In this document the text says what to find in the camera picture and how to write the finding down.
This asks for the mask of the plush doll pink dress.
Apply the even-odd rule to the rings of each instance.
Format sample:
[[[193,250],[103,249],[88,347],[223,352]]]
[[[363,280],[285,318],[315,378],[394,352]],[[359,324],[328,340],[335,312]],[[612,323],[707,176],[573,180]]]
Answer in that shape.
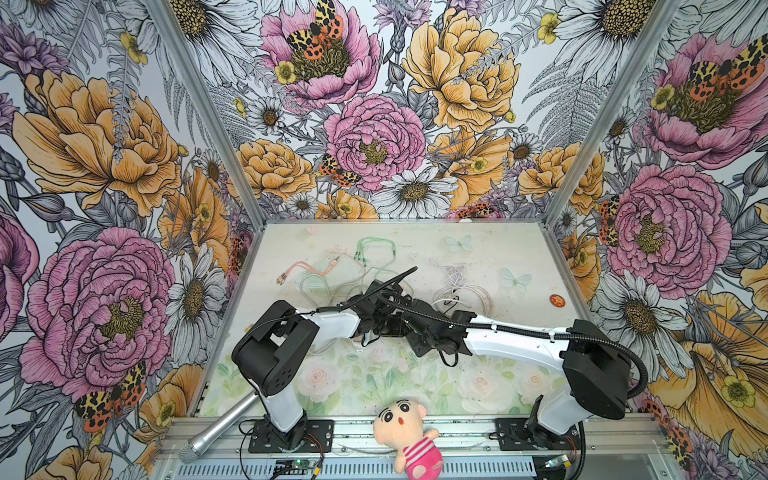
[[[373,422],[375,441],[395,452],[395,472],[410,480],[434,480],[443,472],[443,455],[435,444],[439,432],[425,429],[425,417],[423,405],[401,399],[385,407]]]

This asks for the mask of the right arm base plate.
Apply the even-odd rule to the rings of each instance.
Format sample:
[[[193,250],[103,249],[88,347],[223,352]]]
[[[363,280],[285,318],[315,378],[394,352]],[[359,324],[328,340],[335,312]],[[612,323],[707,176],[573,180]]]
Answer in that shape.
[[[490,438],[498,442],[502,451],[575,451],[582,446],[576,426],[559,435],[528,418],[501,417],[493,423],[494,432]]]

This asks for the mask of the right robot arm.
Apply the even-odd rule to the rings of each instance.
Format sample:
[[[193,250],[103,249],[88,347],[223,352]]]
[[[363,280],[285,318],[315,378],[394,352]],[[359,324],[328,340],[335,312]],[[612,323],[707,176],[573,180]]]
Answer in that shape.
[[[630,348],[609,339],[595,325],[577,319],[567,328],[533,328],[502,323],[469,311],[448,318],[405,308],[400,319],[412,348],[454,357],[499,357],[553,371],[565,383],[533,402],[510,439],[551,450],[574,427],[599,417],[621,420],[626,403],[647,387],[649,371]]]

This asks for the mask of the red round sticker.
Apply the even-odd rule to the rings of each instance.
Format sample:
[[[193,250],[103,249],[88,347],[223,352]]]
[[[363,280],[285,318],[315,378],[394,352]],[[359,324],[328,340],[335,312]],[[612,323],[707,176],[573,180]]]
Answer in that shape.
[[[559,294],[552,294],[552,295],[549,297],[549,301],[550,301],[550,303],[551,303],[553,306],[555,306],[555,307],[557,307],[557,308],[564,308],[564,307],[566,306],[566,304],[567,304],[567,302],[566,302],[565,298],[564,298],[564,297],[562,297],[562,296],[561,296],[561,295],[559,295]]]

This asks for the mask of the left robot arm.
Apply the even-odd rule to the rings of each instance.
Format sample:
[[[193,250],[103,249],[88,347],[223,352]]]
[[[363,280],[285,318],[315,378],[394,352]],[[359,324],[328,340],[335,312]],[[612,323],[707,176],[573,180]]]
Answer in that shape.
[[[374,281],[362,294],[310,312],[302,313],[285,300],[270,306],[232,352],[232,361],[265,408],[264,418],[255,424],[254,439],[282,451],[293,451],[304,442],[307,414],[292,381],[312,348],[357,337],[367,343],[378,337],[418,343],[403,313],[385,302],[403,295],[404,278]]]

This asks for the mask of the silver microphone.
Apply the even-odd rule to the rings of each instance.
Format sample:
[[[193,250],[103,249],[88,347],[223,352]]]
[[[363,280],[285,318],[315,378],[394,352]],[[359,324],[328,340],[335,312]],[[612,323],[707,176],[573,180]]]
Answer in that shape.
[[[243,397],[218,420],[189,438],[179,450],[178,459],[183,464],[191,464],[199,460],[224,433],[240,421],[250,408],[259,401],[260,396],[256,391]]]

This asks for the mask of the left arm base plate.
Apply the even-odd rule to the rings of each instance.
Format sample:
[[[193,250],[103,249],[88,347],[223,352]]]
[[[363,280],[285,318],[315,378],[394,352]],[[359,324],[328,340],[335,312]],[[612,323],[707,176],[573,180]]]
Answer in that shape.
[[[285,433],[266,419],[257,420],[247,450],[251,454],[329,453],[334,427],[333,420],[304,419]]]

